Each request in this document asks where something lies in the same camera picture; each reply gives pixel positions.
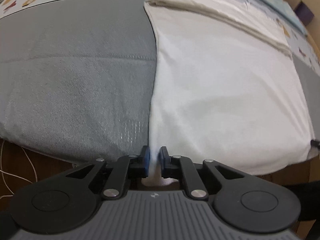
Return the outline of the white long-sleeve shirt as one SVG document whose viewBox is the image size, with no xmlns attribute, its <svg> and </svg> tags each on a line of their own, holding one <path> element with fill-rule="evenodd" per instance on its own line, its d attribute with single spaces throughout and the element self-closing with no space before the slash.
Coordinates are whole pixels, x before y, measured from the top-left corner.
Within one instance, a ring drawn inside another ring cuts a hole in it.
<svg viewBox="0 0 320 240">
<path fill-rule="evenodd" d="M 251 1 L 147 0 L 156 37 L 148 186 L 159 150 L 264 175 L 317 155 L 285 34 Z"/>
</svg>

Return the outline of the grey printed bed cover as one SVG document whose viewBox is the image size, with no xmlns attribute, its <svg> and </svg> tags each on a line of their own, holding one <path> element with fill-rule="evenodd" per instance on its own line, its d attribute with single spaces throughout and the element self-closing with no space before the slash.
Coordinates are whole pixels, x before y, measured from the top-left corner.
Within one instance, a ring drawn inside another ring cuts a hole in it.
<svg viewBox="0 0 320 240">
<path fill-rule="evenodd" d="M 3 0 L 1 137 L 74 162 L 149 146 L 157 47 L 146 1 Z M 268 7 L 245 1 L 282 28 L 318 139 L 311 48 L 295 45 L 299 35 Z"/>
</svg>

